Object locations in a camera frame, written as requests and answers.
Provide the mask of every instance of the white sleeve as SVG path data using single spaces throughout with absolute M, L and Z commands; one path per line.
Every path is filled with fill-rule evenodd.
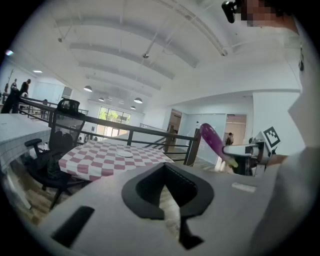
M 318 52 L 299 21 L 301 40 L 300 81 L 302 93 L 289 109 L 306 147 L 320 147 L 320 60 Z

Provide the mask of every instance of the ceiling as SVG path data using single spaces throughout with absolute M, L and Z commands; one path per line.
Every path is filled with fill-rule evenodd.
M 17 37 L 12 59 L 74 90 L 91 86 L 94 101 L 110 97 L 129 108 L 140 97 L 143 112 L 177 76 L 246 51 L 299 47 L 289 30 L 228 23 L 222 2 L 50 1 Z

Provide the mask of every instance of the ceiling light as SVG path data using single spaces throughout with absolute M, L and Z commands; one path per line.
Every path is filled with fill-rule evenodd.
M 142 103 L 142 99 L 141 99 L 141 98 L 135 98 L 135 99 L 134 99 L 134 102 L 141 104 L 141 103 Z
M 85 86 L 83 89 L 86 90 L 87 92 L 90 92 L 90 93 L 92 92 L 92 88 L 90 85 Z
M 11 54 L 13 54 L 14 52 L 12 51 L 12 50 L 6 50 L 5 51 L 5 54 L 6 55 L 8 55 L 8 56 L 10 56 Z

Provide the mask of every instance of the wooden floor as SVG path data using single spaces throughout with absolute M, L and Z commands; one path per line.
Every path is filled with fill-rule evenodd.
M 173 152 L 179 152 L 179 149 L 172 149 Z M 183 154 L 170 155 L 170 157 L 174 159 L 183 158 Z M 25 220 L 33 223 L 34 225 L 38 225 L 43 218 L 45 218 L 49 213 L 49 208 L 51 202 L 55 196 L 56 189 L 47 188 L 46 191 L 42 190 L 42 185 L 35 181 L 27 172 L 26 167 L 19 161 L 14 161 L 12 164 L 12 170 L 18 177 L 18 181 L 21 184 L 25 194 L 26 199 L 31 204 L 31 209 L 26 209 L 18 200 L 15 202 L 15 206 L 17 212 L 24 218 Z M 213 171 L 214 165 L 202 160 L 201 158 L 197 158 L 193 165 L 197 169 L 202 169 L 206 171 Z M 75 186 L 71 187 L 69 190 L 72 194 L 79 191 L 82 187 Z M 69 196 L 65 193 L 59 198 L 58 204 L 65 201 Z M 163 191 L 160 196 L 160 206 L 165 215 L 165 225 L 170 230 L 172 235 L 179 238 L 179 230 L 180 230 L 180 211 L 179 206 L 171 196 L 167 187 L 163 188 Z

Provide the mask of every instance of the black slot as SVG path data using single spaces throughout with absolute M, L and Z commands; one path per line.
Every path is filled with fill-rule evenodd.
M 94 211 L 93 208 L 88 206 L 79 207 L 74 214 L 52 234 L 51 238 L 69 248 Z

